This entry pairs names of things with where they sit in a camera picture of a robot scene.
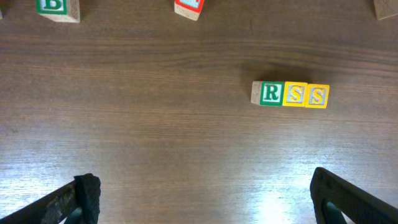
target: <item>red border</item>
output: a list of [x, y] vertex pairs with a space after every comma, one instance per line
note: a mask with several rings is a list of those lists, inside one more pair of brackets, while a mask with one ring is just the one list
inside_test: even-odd
[[175, 3], [178, 4], [179, 6], [184, 7], [185, 9], [189, 9], [191, 11], [200, 13], [201, 9], [203, 8], [203, 4], [205, 3], [205, 0], [200, 0], [199, 7], [197, 9], [194, 8], [194, 7], [188, 6], [188, 5], [184, 4], [184, 3], [181, 3], [180, 0], [175, 0]]

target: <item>wooden block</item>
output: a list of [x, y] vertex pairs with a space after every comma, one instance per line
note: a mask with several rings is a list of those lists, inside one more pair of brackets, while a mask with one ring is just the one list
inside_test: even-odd
[[80, 22], [79, 0], [36, 0], [37, 12], [55, 22]]
[[174, 12], [188, 19], [197, 21], [205, 0], [175, 0]]
[[260, 106], [282, 106], [284, 97], [283, 82], [260, 82], [252, 84], [251, 102]]
[[325, 109], [329, 99], [329, 85], [309, 84], [307, 87], [306, 108]]
[[398, 15], [398, 0], [374, 0], [377, 19]]
[[308, 83], [285, 82], [284, 106], [305, 107]]

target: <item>green block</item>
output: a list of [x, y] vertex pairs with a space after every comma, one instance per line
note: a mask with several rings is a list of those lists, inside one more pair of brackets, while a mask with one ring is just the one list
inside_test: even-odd
[[40, 14], [68, 14], [67, 0], [36, 0], [36, 8]]
[[261, 106], [282, 106], [284, 99], [284, 82], [263, 82], [261, 84]]

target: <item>brown tabletop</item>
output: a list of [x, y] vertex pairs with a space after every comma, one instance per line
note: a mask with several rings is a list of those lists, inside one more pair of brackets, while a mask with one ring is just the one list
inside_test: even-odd
[[[1, 1], [0, 217], [88, 172], [99, 223], [315, 223], [322, 166], [398, 206], [398, 16], [370, 0]], [[325, 110], [254, 80], [330, 85]]]

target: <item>yellow block face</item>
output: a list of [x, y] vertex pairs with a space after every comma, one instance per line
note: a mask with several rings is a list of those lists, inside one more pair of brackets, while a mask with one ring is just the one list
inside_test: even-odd
[[308, 83], [285, 82], [283, 106], [305, 106]]
[[328, 105], [329, 89], [329, 85], [309, 84], [305, 107], [325, 109]]

